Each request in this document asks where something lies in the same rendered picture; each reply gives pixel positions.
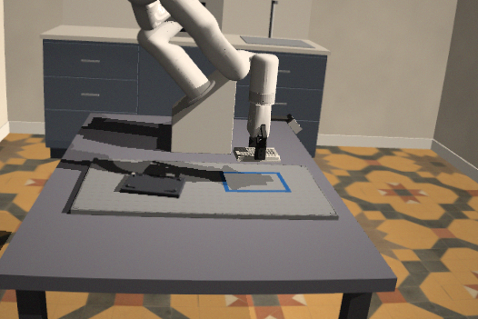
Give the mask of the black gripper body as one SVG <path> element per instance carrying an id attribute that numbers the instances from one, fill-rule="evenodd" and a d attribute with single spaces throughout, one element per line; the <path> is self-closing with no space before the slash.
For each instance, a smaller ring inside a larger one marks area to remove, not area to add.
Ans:
<path id="1" fill-rule="evenodd" d="M 271 105 L 274 104 L 261 104 L 255 103 L 250 100 L 248 121 L 247 121 L 247 131 L 249 132 L 252 138 L 257 137 L 261 134 L 261 125 L 265 125 L 267 137 L 269 136 L 270 131 L 270 121 L 271 121 Z"/>

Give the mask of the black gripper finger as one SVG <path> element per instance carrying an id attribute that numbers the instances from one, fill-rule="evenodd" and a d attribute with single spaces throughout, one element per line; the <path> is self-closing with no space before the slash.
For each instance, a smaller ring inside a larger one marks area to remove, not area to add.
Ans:
<path id="1" fill-rule="evenodd" d="M 266 139 L 267 139 L 267 134 L 266 134 L 266 129 L 265 125 L 261 125 L 261 134 L 262 136 L 257 136 L 256 137 L 256 147 L 254 150 L 254 160 L 265 160 L 265 154 L 266 154 Z M 259 141 L 259 139 L 262 139 Z"/>
<path id="2" fill-rule="evenodd" d="M 256 137 L 252 138 L 249 136 L 249 146 L 248 147 L 256 147 Z"/>

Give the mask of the blue tape outline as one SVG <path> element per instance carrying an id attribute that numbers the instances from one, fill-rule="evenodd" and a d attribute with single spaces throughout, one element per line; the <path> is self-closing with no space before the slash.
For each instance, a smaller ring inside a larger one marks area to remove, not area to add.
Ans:
<path id="1" fill-rule="evenodd" d="M 223 185 L 224 185 L 224 190 L 226 192 L 291 192 L 290 188 L 280 175 L 280 173 L 274 173 L 274 172 L 219 172 Z M 229 190 L 227 182 L 225 180 L 224 174 L 277 174 L 279 177 L 280 181 L 284 185 L 284 188 L 286 190 Z"/>

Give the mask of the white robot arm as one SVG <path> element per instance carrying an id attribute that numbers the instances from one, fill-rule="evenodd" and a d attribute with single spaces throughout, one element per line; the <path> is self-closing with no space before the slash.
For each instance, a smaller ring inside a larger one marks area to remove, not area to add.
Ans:
<path id="1" fill-rule="evenodd" d="M 251 76 L 250 101 L 274 102 L 278 58 L 235 50 L 224 38 L 215 18 L 198 0 L 128 1 L 135 4 L 132 5 L 134 16 L 141 27 L 137 34 L 139 45 L 190 98 L 187 100 L 189 105 L 203 98 L 214 87 L 215 81 L 208 81 L 180 46 L 168 44 L 182 28 L 224 77 L 239 81 Z"/>

